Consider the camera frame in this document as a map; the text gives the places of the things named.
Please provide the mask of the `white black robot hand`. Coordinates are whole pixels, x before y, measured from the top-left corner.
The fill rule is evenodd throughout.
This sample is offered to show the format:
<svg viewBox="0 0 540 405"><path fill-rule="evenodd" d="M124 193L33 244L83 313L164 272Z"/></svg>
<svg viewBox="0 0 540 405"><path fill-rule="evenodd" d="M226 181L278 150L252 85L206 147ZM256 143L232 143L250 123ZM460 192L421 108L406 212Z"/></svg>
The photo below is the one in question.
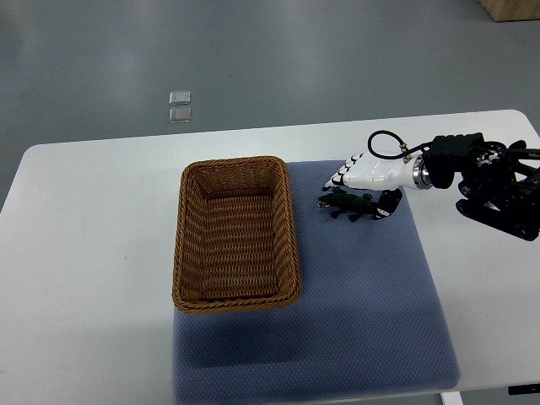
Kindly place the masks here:
<svg viewBox="0 0 540 405"><path fill-rule="evenodd" d="M357 195L371 194L377 205L374 220L379 220L394 214L402 200L403 187L428 190L432 182L419 155L389 160L362 153L346 160L322 190L327 194L335 187Z"/></svg>

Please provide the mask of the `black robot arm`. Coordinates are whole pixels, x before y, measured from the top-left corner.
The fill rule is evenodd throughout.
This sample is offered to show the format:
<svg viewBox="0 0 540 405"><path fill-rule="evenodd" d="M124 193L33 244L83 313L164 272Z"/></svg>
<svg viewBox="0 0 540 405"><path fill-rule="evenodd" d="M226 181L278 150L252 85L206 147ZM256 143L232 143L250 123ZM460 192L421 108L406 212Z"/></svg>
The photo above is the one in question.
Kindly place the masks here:
<svg viewBox="0 0 540 405"><path fill-rule="evenodd" d="M423 152L433 187L447 189L461 175L461 215L526 241L539 236L539 169L525 162L538 159L523 140L505 146L480 132L438 136Z"/></svg>

